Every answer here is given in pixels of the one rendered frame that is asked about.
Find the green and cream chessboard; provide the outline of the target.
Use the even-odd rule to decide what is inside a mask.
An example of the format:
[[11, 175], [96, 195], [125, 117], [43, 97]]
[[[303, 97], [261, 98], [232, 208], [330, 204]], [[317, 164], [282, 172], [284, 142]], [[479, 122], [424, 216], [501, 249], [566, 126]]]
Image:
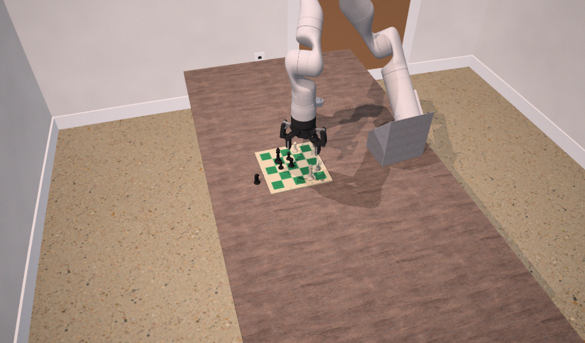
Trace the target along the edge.
[[[271, 195], [333, 181], [319, 155], [315, 156], [312, 142], [297, 144], [296, 148], [299, 151], [292, 152], [294, 145], [291, 146], [290, 150], [286, 147], [279, 148], [279, 157], [282, 159], [284, 167], [282, 170], [278, 168], [280, 164], [274, 163], [274, 159], [277, 158], [277, 148], [255, 152]], [[290, 164], [290, 161], [286, 159], [288, 152], [293, 158], [293, 168], [288, 166]], [[317, 159], [319, 159], [320, 170], [314, 169], [317, 165]], [[306, 179], [310, 164], [313, 165], [312, 176], [314, 179], [312, 181]]]

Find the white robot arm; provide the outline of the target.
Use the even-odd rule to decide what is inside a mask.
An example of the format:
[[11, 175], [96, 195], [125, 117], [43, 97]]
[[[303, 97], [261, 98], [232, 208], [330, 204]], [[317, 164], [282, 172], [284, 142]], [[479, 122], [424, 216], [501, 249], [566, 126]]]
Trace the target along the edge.
[[[339, 0], [339, 7], [377, 59], [393, 55], [381, 69], [381, 74], [394, 120], [422, 115], [396, 28], [390, 27], [375, 34], [372, 32], [374, 6], [370, 0]], [[323, 22], [324, 15], [318, 0], [300, 0], [296, 40], [312, 50], [288, 51], [285, 68], [292, 87], [291, 116], [301, 122], [314, 119], [317, 107], [324, 105], [324, 100], [316, 97], [315, 82], [305, 78], [319, 76], [324, 68], [321, 53]]]

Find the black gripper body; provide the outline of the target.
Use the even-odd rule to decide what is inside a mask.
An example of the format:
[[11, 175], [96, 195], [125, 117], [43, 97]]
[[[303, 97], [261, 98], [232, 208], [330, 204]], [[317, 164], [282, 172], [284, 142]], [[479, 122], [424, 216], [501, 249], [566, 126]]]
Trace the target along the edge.
[[[297, 121], [295, 119], [292, 118], [291, 116], [291, 125], [290, 125], [290, 129], [292, 130], [292, 132], [294, 132], [295, 130], [299, 129], [300, 133], [298, 135], [296, 135], [297, 138], [303, 138], [303, 139], [308, 139], [305, 135], [304, 132], [308, 131], [309, 134], [311, 136], [313, 136], [316, 133], [316, 116], [314, 119], [307, 121], [307, 122], [301, 122], [301, 121]], [[301, 130], [301, 129], [306, 129], [306, 130]]]

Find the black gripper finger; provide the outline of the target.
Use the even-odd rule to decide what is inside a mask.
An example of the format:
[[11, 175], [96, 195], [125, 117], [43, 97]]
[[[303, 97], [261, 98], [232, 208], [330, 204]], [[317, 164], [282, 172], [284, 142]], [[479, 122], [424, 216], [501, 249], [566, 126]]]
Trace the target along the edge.
[[281, 125], [281, 131], [280, 131], [280, 136], [279, 136], [280, 138], [284, 138], [285, 139], [285, 141], [286, 141], [286, 148], [288, 150], [291, 149], [291, 146], [292, 146], [292, 138], [294, 138], [294, 136], [296, 136], [296, 135], [298, 135], [300, 133], [300, 130], [297, 129], [294, 132], [291, 131], [290, 133], [286, 134], [286, 129], [288, 127], [290, 127], [290, 125], [291, 125], [291, 123], [287, 122], [287, 120], [284, 119], [284, 121], [282, 122], [282, 125]]
[[321, 151], [321, 147], [324, 147], [326, 145], [327, 142], [327, 136], [326, 136], [326, 127], [322, 127], [322, 128], [315, 128], [316, 132], [319, 134], [319, 136], [321, 136], [321, 139], [319, 139], [318, 135], [315, 133], [313, 135], [313, 137], [309, 134], [308, 131], [304, 132], [304, 135], [315, 145], [315, 156], [317, 156], [320, 151]]

